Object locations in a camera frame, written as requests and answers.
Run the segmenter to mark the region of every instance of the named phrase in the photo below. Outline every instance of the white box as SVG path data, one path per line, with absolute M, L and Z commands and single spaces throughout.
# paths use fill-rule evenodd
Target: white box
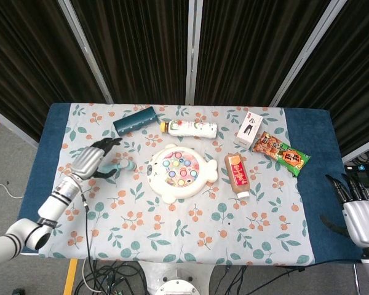
M 256 137 L 257 131 L 263 121 L 263 117 L 252 112 L 247 112 L 242 125 L 235 137 L 234 143 L 249 149 Z

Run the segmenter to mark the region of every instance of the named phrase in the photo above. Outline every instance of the green snack package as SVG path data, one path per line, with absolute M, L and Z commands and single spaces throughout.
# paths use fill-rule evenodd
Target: green snack package
M 309 161 L 310 156 L 293 149 L 276 137 L 264 132 L 261 138 L 254 145 L 253 151 L 263 152 L 285 166 L 295 176 L 298 176 L 301 169 Z

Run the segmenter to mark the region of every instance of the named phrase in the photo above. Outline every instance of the plastic bottle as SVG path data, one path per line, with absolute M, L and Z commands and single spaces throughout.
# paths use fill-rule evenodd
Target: plastic bottle
M 183 120 L 172 120 L 160 123 L 161 132 L 174 136 L 198 136 L 205 138 L 216 138 L 217 124 L 206 122 L 190 122 Z
M 224 157 L 224 162 L 231 181 L 232 191 L 236 193 L 238 198 L 249 197 L 250 183 L 242 156 L 238 152 L 236 154 L 227 154 Z

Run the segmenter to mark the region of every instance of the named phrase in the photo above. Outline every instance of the robotic arm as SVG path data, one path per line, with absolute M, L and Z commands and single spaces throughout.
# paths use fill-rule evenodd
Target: robotic arm
M 349 191 L 342 182 L 326 175 L 335 189 L 351 240 L 362 248 L 361 261 L 369 279 L 369 195 L 360 181 L 343 175 Z
M 56 227 L 57 220 L 81 191 L 81 183 L 90 177 L 109 178 L 116 169 L 108 173 L 97 171 L 104 156 L 115 145 L 120 145 L 122 138 L 104 138 L 85 148 L 71 166 L 71 173 L 64 177 L 55 187 L 48 199 L 38 210 L 40 218 L 37 222 L 29 219 L 20 219 L 11 225 L 6 234 L 0 237 L 0 264 L 18 256 L 26 245 L 29 249 L 42 248 Z

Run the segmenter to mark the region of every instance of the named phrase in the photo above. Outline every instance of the tablecloth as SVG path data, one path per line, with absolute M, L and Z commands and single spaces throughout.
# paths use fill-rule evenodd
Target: tablecloth
M 71 162 L 86 146 L 105 136 L 117 137 L 112 122 L 147 106 L 72 104 L 62 141 L 54 185 L 69 173 Z M 210 264 L 306 265 L 314 261 L 297 179 L 277 162 L 233 144 L 247 111 L 264 117 L 258 132 L 267 131 L 290 143 L 282 108 L 154 106 L 159 120 L 216 122 L 218 136 L 178 138 L 161 134 L 158 124 L 124 136 L 102 165 L 121 159 L 137 163 L 135 172 L 91 179 L 84 190 L 91 212 L 92 256 L 100 259 L 156 262 L 194 261 Z M 146 181 L 146 165 L 165 145 L 194 147 L 206 161 L 218 161 L 219 179 L 196 196 L 164 204 Z M 241 152 L 251 181 L 251 197 L 231 191 L 224 156 Z M 41 256 L 84 258 L 84 211 L 80 198 L 59 219 Z

